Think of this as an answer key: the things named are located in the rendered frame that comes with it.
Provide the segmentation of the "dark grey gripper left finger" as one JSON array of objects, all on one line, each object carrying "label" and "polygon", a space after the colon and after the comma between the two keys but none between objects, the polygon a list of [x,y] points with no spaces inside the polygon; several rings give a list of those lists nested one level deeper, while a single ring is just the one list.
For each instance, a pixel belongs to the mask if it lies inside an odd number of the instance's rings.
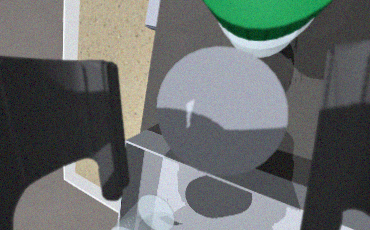
[{"label": "dark grey gripper left finger", "polygon": [[83,159],[118,201],[130,179],[117,64],[0,56],[0,230],[27,187]]}]

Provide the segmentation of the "grey tray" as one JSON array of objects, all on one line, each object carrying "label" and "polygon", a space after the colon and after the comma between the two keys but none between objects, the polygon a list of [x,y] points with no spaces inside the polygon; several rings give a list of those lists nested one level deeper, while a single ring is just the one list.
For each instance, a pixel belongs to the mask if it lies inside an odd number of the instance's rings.
[{"label": "grey tray", "polygon": [[118,222],[141,197],[155,194],[173,209],[171,230],[300,230],[306,186],[258,169],[233,176],[197,172],[149,130],[125,142],[130,183],[123,189]]}]

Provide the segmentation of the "clear bottle with green cap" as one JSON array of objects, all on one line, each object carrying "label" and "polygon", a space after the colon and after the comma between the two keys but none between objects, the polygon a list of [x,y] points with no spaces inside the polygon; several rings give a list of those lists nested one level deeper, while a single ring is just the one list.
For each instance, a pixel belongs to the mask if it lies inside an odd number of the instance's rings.
[{"label": "clear bottle with green cap", "polygon": [[262,58],[283,50],[333,0],[203,1],[235,48]]}]

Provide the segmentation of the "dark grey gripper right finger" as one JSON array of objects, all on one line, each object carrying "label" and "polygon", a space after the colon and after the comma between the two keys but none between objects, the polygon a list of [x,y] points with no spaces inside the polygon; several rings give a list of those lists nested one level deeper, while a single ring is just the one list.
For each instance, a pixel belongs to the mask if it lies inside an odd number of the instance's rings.
[{"label": "dark grey gripper right finger", "polygon": [[352,209],[370,216],[370,40],[327,51],[300,230],[340,230]]}]

